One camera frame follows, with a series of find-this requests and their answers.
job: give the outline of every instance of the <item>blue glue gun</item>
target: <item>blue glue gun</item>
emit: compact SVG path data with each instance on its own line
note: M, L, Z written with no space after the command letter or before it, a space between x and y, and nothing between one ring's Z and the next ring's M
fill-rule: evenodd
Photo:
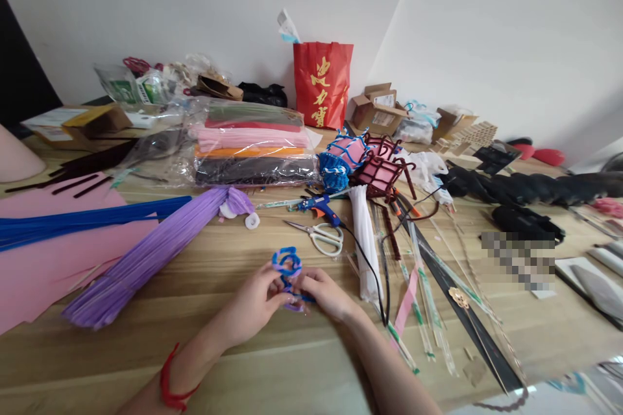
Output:
M340 219L327 204L331 201L329 195L316 196L314 198L306 199L298 204L299 211L307 211L309 209L318 209L323 215L327 216L327 221L332 227L338 227L340 225Z

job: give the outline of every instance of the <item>small box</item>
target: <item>small box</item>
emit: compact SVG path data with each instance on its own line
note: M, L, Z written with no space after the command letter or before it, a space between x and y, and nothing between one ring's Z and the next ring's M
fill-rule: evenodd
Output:
M109 104L59 107L25 120L22 125L53 148L95 152L97 144L90 138L128 128L132 122L121 107Z
M437 112L441 115L437 128L433 130L432 143L434 144L439 138L448 139L451 135L458 133L468 126L472 126L478 119L477 115L455 115L447 110L438 108Z
M392 135L408 112L396 101L391 83L367 86L364 94L352 98L355 112L352 122L359 130L370 128L371 133Z

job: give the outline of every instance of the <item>gray object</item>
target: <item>gray object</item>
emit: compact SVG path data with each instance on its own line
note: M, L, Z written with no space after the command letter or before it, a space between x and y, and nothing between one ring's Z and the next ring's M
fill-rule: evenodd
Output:
M607 280L582 266L571 266L571 270L597 308L613 318L623 320L623 302Z

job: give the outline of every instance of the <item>scissors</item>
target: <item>scissors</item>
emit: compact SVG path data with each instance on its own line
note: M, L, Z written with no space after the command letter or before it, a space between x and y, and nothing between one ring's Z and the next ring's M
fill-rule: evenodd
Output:
M311 237L311 241L313 245L325 256L335 257L342 252L342 244L344 241L344 232L339 227L332 227L331 224L319 224L317 226L307 227L301 224L297 224L296 222L290 222L289 220L284 220L286 224L291 225L292 227L296 227L299 230L306 231L309 233ZM337 230L337 235L333 233L327 232L323 230L322 227L332 227ZM318 242L328 243L330 245L335 246L337 249L333 252L328 252L321 248Z

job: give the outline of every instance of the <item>cardboard box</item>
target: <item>cardboard box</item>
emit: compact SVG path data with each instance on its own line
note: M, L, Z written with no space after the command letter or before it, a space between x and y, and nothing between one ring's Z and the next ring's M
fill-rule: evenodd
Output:
M367 86L364 94L352 98L355 104L352 122L358 130L365 130L368 126L371 133L391 136L402 119L408 116L396 101L396 91L390 87L391 83Z
M391 83L366 86L363 90L363 95L373 104L394 108L396 105L396 90L390 88Z
M477 115L461 115L460 120L454 124L457 115L450 113L442 108L438 108L437 112L441 115L439 125L433 130L432 143L436 143L439 138L448 139L454 133L458 133L466 129L468 126L472 126L478 119Z
M209 72L197 77L197 89L221 99L242 101L242 89L225 82L220 76Z
M97 144L90 138L129 128L132 122L121 107L109 104L59 107L25 120L22 125L53 148L95 152Z

